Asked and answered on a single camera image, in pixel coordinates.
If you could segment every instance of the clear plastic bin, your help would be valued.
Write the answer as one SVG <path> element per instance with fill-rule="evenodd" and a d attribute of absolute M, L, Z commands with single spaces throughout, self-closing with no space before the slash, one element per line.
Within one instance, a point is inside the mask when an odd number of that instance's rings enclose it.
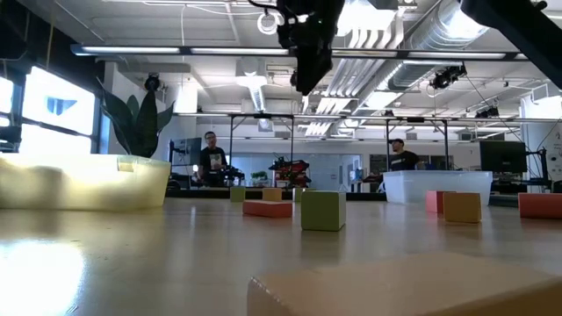
<path fill-rule="evenodd" d="M 169 169 L 169 162 L 131 155 L 0 154 L 0 208 L 156 208 Z"/>
<path fill-rule="evenodd" d="M 492 172 L 411 170 L 385 172 L 386 199 L 391 203 L 422 203 L 428 190 L 479 193 L 483 205 L 490 201 Z"/>

